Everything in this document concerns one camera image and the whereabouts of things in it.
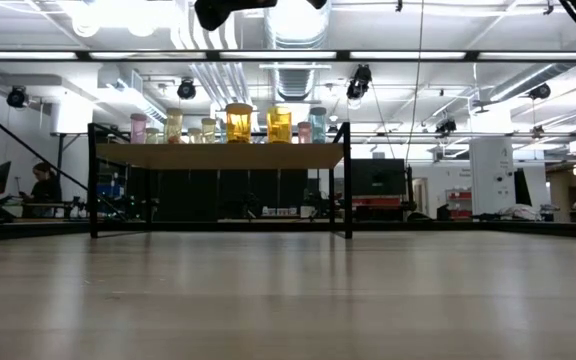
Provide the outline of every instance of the wooden floor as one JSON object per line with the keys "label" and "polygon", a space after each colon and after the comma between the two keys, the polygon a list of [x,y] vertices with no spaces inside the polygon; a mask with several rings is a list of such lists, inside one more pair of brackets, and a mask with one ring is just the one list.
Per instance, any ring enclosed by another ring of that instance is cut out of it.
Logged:
{"label": "wooden floor", "polygon": [[575,359],[576,239],[0,242],[0,360]]}

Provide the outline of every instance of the ceiling duct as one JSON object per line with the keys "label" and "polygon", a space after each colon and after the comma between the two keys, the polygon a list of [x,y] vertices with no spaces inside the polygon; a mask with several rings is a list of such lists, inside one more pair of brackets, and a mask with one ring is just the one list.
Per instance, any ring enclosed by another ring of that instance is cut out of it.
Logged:
{"label": "ceiling duct", "polygon": [[[307,1],[279,1],[266,9],[265,29],[271,49],[321,49],[327,37],[330,19],[328,1],[320,10]],[[286,101],[303,101],[314,85],[314,70],[273,70],[273,80],[279,96]]]}
{"label": "ceiling duct", "polygon": [[[571,47],[576,50],[576,42]],[[510,100],[568,72],[574,67],[576,67],[575,63],[533,65],[512,79],[491,88],[487,92],[482,92],[481,99],[483,101],[481,104],[488,105]]]}

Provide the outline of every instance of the plastic container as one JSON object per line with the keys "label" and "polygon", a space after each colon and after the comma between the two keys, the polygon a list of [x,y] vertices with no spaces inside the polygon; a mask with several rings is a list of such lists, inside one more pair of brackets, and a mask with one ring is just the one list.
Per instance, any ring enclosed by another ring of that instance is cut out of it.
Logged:
{"label": "plastic container", "polygon": [[292,113],[290,109],[273,106],[268,109],[268,142],[290,144],[292,142]]}
{"label": "plastic container", "polygon": [[226,106],[226,136],[228,143],[250,143],[252,106],[234,103]]}
{"label": "plastic container", "polygon": [[146,144],[159,144],[159,129],[146,128]]}
{"label": "plastic container", "polygon": [[315,144],[326,143],[326,108],[316,107],[310,109],[308,114],[310,122],[312,142]]}
{"label": "plastic container", "polygon": [[146,142],[146,125],[148,117],[144,114],[130,115],[130,143],[144,144]]}
{"label": "plastic container", "polygon": [[307,121],[297,124],[297,137],[300,144],[310,144],[312,138],[312,126]]}
{"label": "plastic container", "polygon": [[188,143],[201,144],[201,129],[190,128],[188,129]]}
{"label": "plastic container", "polygon": [[166,119],[166,126],[164,127],[164,142],[166,144],[181,144],[183,113],[181,109],[170,108],[166,110],[166,114],[168,119]]}
{"label": "plastic container", "polygon": [[204,138],[204,143],[214,144],[215,131],[217,129],[217,121],[211,118],[201,119],[201,135]]}

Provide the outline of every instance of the person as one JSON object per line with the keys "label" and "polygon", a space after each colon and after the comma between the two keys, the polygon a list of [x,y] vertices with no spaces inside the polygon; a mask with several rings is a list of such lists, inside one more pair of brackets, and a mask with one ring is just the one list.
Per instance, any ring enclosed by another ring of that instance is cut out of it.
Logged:
{"label": "person", "polygon": [[[37,182],[32,188],[30,195],[20,192],[26,203],[55,203],[61,202],[61,185],[57,174],[52,171],[48,163],[39,163],[32,168]],[[52,208],[28,208],[24,209],[24,217],[50,217],[53,215]]]}

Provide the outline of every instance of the wooden shelf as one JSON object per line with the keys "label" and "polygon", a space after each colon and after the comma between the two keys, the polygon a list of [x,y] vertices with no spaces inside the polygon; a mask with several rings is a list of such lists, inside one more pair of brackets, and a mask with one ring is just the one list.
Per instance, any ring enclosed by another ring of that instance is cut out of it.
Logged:
{"label": "wooden shelf", "polygon": [[98,144],[97,156],[153,170],[331,169],[341,144]]}

